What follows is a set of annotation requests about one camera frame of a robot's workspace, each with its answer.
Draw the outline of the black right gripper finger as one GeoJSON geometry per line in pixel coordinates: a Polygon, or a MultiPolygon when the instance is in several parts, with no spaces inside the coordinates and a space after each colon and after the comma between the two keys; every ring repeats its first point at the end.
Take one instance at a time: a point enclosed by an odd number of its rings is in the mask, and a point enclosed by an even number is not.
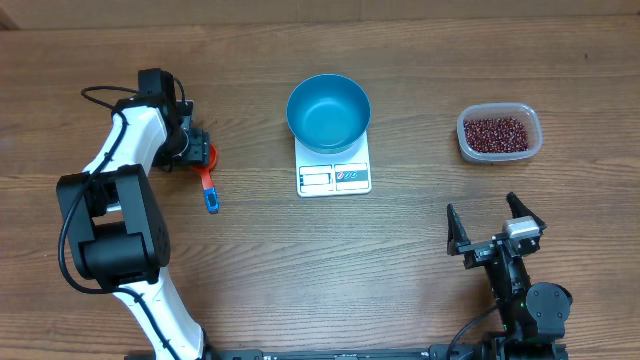
{"type": "Polygon", "coordinates": [[[459,255],[460,249],[471,244],[466,231],[461,223],[460,217],[452,204],[446,208],[448,236],[447,254],[451,256],[459,255]]]}
{"type": "Polygon", "coordinates": [[[506,201],[510,207],[513,218],[529,216],[535,221],[536,225],[541,231],[544,231],[546,229],[546,223],[534,212],[532,212],[527,206],[525,206],[514,192],[509,192],[506,195],[506,201]]]}

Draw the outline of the red scoop with blue handle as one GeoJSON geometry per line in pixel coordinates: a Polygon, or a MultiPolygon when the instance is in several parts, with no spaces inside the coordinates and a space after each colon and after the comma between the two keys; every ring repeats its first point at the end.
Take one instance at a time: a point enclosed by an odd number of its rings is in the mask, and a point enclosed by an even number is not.
{"type": "Polygon", "coordinates": [[[191,169],[197,173],[201,180],[203,189],[204,202],[207,211],[210,214],[216,214],[219,212],[220,203],[218,194],[215,188],[213,178],[211,176],[212,170],[215,168],[218,161],[218,152],[216,147],[209,144],[209,163],[206,166],[192,166],[191,169]]]}

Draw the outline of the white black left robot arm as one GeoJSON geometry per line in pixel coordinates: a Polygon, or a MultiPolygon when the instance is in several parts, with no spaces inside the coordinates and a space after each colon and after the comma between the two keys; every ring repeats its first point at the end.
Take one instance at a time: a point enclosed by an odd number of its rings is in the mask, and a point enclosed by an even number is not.
{"type": "Polygon", "coordinates": [[[194,103],[180,81],[159,68],[139,71],[137,89],[109,110],[112,129],[100,152],[56,185],[60,271],[81,293],[119,299],[151,342],[152,358],[215,359],[169,274],[169,231],[148,180],[154,167],[214,165],[209,134],[193,127],[194,103]]]}

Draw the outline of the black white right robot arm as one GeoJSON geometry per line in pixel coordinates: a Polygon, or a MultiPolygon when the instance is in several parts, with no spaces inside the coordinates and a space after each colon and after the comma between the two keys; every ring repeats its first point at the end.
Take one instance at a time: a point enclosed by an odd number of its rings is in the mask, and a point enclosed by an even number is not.
{"type": "Polygon", "coordinates": [[[446,209],[447,253],[464,257],[467,269],[482,267],[495,304],[467,323],[446,348],[445,359],[540,359],[569,357],[564,344],[565,323],[573,303],[564,287],[533,284],[524,257],[540,249],[546,223],[526,207],[513,192],[506,195],[512,217],[490,240],[473,243],[452,205],[446,209]],[[489,332],[476,345],[462,345],[462,336],[476,324],[498,312],[503,329],[489,332]]]}

